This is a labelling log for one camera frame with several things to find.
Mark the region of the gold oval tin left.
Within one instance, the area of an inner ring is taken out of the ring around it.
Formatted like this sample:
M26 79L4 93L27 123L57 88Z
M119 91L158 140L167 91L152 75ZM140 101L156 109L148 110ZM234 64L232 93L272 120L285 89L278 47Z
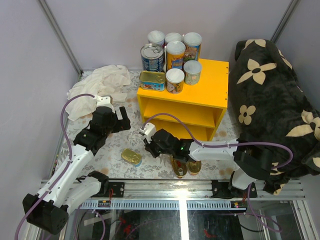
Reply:
M181 163L173 158L170 157L170 162L172 166L172 170L178 179L182 179L188 172L187 165L185 163Z

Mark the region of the metal corner post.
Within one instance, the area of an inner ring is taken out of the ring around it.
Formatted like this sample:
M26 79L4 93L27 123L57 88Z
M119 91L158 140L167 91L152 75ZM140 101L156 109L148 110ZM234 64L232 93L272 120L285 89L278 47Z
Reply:
M66 54L68 60L70 61L72 67L74 68L75 72L81 76L83 69L81 68L80 64L78 63L70 45L68 44L50 6L48 5L46 0L37 0L41 10L44 13L49 25L51 26L54 34L56 35L64 53Z
M289 23L292 15L294 14L295 10L297 9L298 5L300 4L301 0L291 0L288 7L286 8L283 16L281 17L270 41L274 44L278 42L280 39L284 29L286 28L287 24Z

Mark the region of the black floral plush blanket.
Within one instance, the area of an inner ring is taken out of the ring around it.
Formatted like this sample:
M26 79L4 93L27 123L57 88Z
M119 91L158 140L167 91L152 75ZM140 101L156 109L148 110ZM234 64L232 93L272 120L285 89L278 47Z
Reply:
M300 89L292 65L265 39L241 40L228 79L229 101L244 133L276 143L264 190L278 195L290 179L320 173L320 113Z

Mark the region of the blue labelled gold-top can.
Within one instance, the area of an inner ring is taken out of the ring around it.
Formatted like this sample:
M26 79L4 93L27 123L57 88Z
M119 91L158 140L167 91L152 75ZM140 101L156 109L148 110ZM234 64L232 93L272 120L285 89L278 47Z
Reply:
M140 49L142 69L149 72L162 72L164 68L164 49L155 43L145 44Z

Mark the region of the gold rectangular tin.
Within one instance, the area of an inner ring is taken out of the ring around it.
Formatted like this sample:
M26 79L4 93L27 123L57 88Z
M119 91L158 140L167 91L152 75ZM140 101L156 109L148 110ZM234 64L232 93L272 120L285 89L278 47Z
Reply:
M140 88L162 92L166 86L164 72L142 71L139 75Z
M125 162L132 164L135 167L139 167L142 163L142 155L129 148L126 148L122 151L121 158Z

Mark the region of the gold oval tin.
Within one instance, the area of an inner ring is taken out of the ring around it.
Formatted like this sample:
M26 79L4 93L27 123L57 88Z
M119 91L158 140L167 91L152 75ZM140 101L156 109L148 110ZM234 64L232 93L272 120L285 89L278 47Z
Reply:
M191 162L189 161L187 164L187 170L188 172L191 174L191 175L197 175L200 171L201 171L201 168L202 168L202 162L201 161L194 161L194 162Z
M170 162L172 166L172 170L178 179L182 179L188 172L187 165L185 163L181 163L173 158L170 157Z

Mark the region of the clear jar colourful candy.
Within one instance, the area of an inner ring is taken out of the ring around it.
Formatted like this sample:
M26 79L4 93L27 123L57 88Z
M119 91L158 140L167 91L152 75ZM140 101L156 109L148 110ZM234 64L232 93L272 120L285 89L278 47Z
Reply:
M198 61L202 45L201 35L196 32L189 32L183 36L183 43L185 45L183 62Z

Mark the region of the white orange snack canister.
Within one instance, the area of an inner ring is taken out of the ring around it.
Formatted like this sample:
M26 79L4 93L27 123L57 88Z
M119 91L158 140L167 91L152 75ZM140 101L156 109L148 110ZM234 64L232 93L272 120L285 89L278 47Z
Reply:
M153 30L147 35L148 42L150 44L157 44L161 47L165 46L165 34L159 30Z

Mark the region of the orange blue tall canister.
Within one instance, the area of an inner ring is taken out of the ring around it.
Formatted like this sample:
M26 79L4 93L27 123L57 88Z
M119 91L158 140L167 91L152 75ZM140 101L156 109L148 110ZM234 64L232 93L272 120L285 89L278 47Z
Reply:
M186 46L181 41L170 41L166 45L166 70L183 68Z

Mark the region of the yellow wooden shelf cabinet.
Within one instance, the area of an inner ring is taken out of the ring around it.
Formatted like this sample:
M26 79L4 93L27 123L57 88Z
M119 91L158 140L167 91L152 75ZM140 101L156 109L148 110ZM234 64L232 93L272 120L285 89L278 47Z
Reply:
M143 122L149 120L157 130L164 129L179 139L193 135L211 141L228 107L229 63L199 59L199 82L185 84L182 92L139 88L137 100Z

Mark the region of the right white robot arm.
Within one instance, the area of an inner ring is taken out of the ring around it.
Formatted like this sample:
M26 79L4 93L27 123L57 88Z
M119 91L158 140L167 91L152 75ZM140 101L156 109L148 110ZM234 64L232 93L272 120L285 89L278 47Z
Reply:
M238 169L233 171L228 183L214 182L212 196L220 199L242 198L249 196L256 180L267 180L271 173L271 150L264 146L249 143L248 134L242 133L238 139L227 142L178 139L164 129L155 130L144 127L139 133L144 137L144 148L154 158L169 155L182 164L195 164L204 160L233 161Z

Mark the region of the white lid small can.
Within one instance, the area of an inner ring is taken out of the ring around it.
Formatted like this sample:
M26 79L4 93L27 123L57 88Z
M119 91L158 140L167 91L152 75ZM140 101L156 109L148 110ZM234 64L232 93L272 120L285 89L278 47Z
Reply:
M169 69L166 72L166 89L171 94L179 94L184 87L185 74L178 68Z

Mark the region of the aluminium mounting rail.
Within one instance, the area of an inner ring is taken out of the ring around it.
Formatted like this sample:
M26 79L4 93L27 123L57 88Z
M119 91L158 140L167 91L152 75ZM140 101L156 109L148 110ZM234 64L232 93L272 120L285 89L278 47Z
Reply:
M56 206L68 206L72 213L78 206L82 209L124 210L177 210L185 204L188 210L218 210L245 212L247 201L258 209L263 201L287 203L304 200L305 194L298 180L284 186L280 195L263 190L262 181L252 184L250 194L246 191L232 194L227 181L218 180L142 180L110 179L106 193L99 193L102 184L93 177L67 186L54 187L44 198Z

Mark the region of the grey lid small can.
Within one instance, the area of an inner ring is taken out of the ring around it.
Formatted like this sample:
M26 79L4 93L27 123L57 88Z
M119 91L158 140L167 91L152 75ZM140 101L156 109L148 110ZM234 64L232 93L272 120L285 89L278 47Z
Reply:
M183 65L183 71L185 73L184 82L193 86L200 81L202 65L196 60L189 60Z

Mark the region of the white red snack canister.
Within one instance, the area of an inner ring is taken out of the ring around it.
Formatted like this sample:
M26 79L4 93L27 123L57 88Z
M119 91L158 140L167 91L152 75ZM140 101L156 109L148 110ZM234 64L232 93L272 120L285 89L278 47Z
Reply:
M183 41L183 37L182 37L181 34L179 34L177 32L170 32L170 33L165 35L164 40L165 40L165 45L167 45L168 43L173 42L173 41L182 42Z

